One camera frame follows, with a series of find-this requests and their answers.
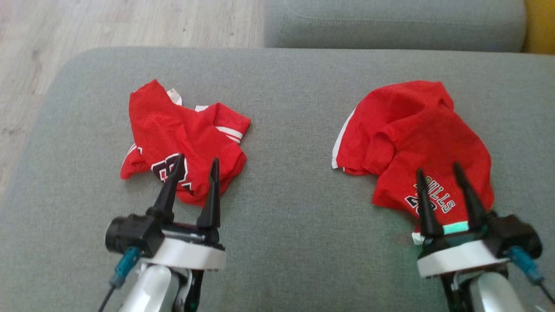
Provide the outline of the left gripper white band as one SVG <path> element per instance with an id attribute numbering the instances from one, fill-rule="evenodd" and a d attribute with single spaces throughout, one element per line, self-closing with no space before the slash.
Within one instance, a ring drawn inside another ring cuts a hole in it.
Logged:
<path id="1" fill-rule="evenodd" d="M 165 160 L 164 184 L 147 216 L 164 224 L 161 226 L 164 241 L 149 264 L 164 265 L 175 269 L 223 270 L 226 265 L 225 248 L 220 243 L 219 228 L 220 180 L 219 160 L 214 158 L 209 176 L 209 191 L 206 203 L 197 219 L 197 227 L 189 224 L 171 224 L 174 221 L 173 207 L 178 184 L 185 174 L 184 155 L 175 154 Z"/>

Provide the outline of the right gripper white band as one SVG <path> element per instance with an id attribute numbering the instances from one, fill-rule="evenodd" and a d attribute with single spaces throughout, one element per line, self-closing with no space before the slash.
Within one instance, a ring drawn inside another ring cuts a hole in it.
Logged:
<path id="1" fill-rule="evenodd" d="M 444 228 L 438 222 L 432 208 L 424 171 L 422 168 L 417 170 L 421 231 L 418 233 L 418 245 L 422 246 L 422 253 L 418 257 L 418 272 L 422 278 L 432 278 L 456 271 L 478 270 L 491 265 L 506 264 L 509 261 L 507 257 L 495 257 L 478 233 L 470 232 L 483 228 L 486 210 L 462 166 L 455 162 L 453 170 L 456 182 L 464 195 L 468 221 L 445 225 Z"/>

